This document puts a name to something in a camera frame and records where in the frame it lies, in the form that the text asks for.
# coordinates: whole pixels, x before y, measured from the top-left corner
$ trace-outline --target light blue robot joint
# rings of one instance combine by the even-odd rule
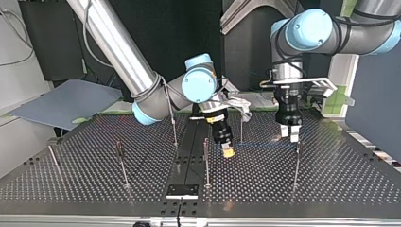
[[[292,18],[285,30],[286,40],[292,48],[311,51],[330,38],[333,21],[330,15],[321,9],[309,9]]]
[[[366,54],[366,55],[377,55],[383,54],[391,51],[395,46],[399,43],[401,39],[401,21],[396,21],[394,23],[394,29],[392,30],[392,34],[389,38],[376,50]]]
[[[138,103],[136,103],[136,101],[132,104],[132,111],[133,111],[133,114],[135,115],[135,118],[142,125],[151,125],[158,121],[161,121],[161,120],[154,119],[154,118],[148,116],[146,113],[142,112],[141,108],[138,106]]]
[[[202,66],[206,63],[213,63],[208,54],[185,61],[186,69],[189,71],[183,77],[182,89],[185,97],[191,102],[205,102],[216,91],[218,82],[215,73],[208,67]]]

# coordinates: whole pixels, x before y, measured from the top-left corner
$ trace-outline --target dark wall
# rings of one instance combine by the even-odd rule
[[[110,2],[150,66],[166,80],[184,73],[184,61],[201,53],[209,53],[216,71],[220,72],[221,0]],[[82,23],[65,1],[20,2],[20,5],[47,80],[57,84],[66,79],[103,84],[111,80],[113,69],[89,55],[82,40]],[[88,38],[95,54],[107,61],[92,37]],[[87,76],[83,75],[82,58],[87,63]],[[126,90],[124,84],[113,85]]]
[[[219,33],[222,7],[227,9],[233,0],[110,1],[150,66],[167,80],[182,74],[184,61],[200,53],[210,53],[216,71],[243,91],[259,90],[258,83],[268,78],[270,28],[283,19],[276,9],[256,9],[228,35],[222,36]],[[300,2],[305,9],[320,7],[332,15],[339,15],[342,5],[341,0]],[[47,80],[60,83],[66,79],[86,79],[110,83],[115,75],[113,69],[89,55],[83,45],[82,23],[65,1],[21,2],[21,7]],[[105,61],[92,37],[88,38],[96,55]],[[81,59],[87,63],[86,76],[82,73]],[[304,68],[309,77],[326,77],[330,61],[324,55],[304,55]],[[125,97],[129,97],[127,88],[118,81],[113,86],[121,87]]]

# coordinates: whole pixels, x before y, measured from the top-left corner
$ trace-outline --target gray robot arm segment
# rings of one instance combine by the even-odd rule
[[[348,26],[343,23],[336,24],[336,22],[332,21],[332,25],[321,24],[321,27],[314,27],[315,29],[320,29],[325,26],[331,26],[332,31],[328,38],[324,37],[324,34],[318,31],[313,31],[316,35],[315,37],[311,37],[312,35],[309,35],[309,37],[303,37],[302,32],[309,31],[313,28],[309,28],[308,26],[316,25],[314,22],[307,19],[307,17],[314,17],[311,13],[312,10],[319,9],[307,10],[306,12],[297,15],[282,28],[278,42],[279,46],[288,54],[288,56],[294,56],[305,52],[333,54],[338,50],[338,46],[340,46],[340,51],[338,51],[338,53],[342,54],[378,54],[390,51],[399,42],[401,33],[401,23],[399,21],[394,21],[393,23],[384,26]],[[383,20],[390,20],[391,18],[398,16],[400,13],[401,1],[360,0],[350,18],[339,19],[355,24],[372,24],[383,22]],[[282,26],[283,22],[277,24],[278,25],[273,26],[272,28],[273,36],[271,37],[273,61],[281,60],[280,56],[277,54],[277,50],[275,49],[275,40],[278,33],[277,31],[281,28],[280,24]],[[301,31],[301,36],[296,34],[297,37],[294,39],[293,33],[299,31]],[[316,43],[314,46],[309,45],[305,48],[304,44],[310,43],[311,41],[309,39],[316,39],[321,42],[319,44]]]

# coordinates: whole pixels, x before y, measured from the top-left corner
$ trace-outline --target robotic arm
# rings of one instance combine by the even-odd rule
[[[233,135],[227,124],[229,106],[249,112],[245,100],[226,99],[217,91],[218,81],[208,54],[185,62],[186,73],[166,84],[154,72],[107,0],[67,0],[94,37],[115,71],[135,98],[132,110],[143,125],[151,125],[191,103],[200,105],[212,125],[215,142],[225,157],[234,155]]]
[[[302,53],[328,55],[386,53],[400,40],[401,1],[359,0],[350,18],[332,18],[321,9],[310,9],[271,28],[274,96],[279,103],[276,121],[282,136],[298,142],[302,115],[298,108],[302,83],[326,88],[330,96],[337,88],[328,79],[303,79]]]

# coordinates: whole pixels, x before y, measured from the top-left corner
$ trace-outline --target metal frame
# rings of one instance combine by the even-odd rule
[[[308,111],[310,114],[319,117],[321,115],[316,110]],[[64,140],[71,139],[75,134],[84,129],[92,122],[86,122],[68,133]],[[205,162],[203,161],[203,142],[209,134],[209,126],[204,121],[188,121],[185,129],[183,142],[178,149],[175,165],[172,165],[172,172],[166,185],[170,184],[198,184],[200,186],[200,196],[197,200],[165,200],[160,202],[158,210],[154,205],[140,205],[140,212],[135,209],[136,205],[118,204],[116,206],[105,203],[92,204],[51,204],[52,215],[44,215],[38,207],[47,206],[44,203],[19,203],[2,204],[0,207],[0,223],[20,224],[41,223],[76,223],[76,224],[115,224],[127,225],[136,221],[148,222],[154,226],[176,225],[179,221],[183,226],[240,226],[246,224],[258,226],[399,226],[401,225],[401,214],[399,213],[400,204],[382,204],[376,205],[353,205],[353,204],[316,204],[316,203],[298,203],[298,204],[242,204],[234,203],[235,207],[230,212],[224,212],[227,204],[208,203],[203,201],[202,191],[205,181]],[[341,132],[343,139],[353,150],[363,156],[367,162],[371,162],[376,171],[385,172],[397,185],[401,187],[401,177],[399,173],[382,161],[372,151],[361,145],[356,139],[346,131]],[[48,150],[43,150],[38,157],[46,155]],[[28,166],[20,166],[12,171],[5,178],[1,179],[0,186],[3,183],[15,179]],[[79,216],[64,215],[61,210],[74,209],[81,214]],[[13,215],[7,215],[7,210],[18,209]]]
[[[227,35],[242,19],[259,7],[273,7],[285,17],[294,15],[296,1],[292,0],[235,0],[220,19],[221,33]]]

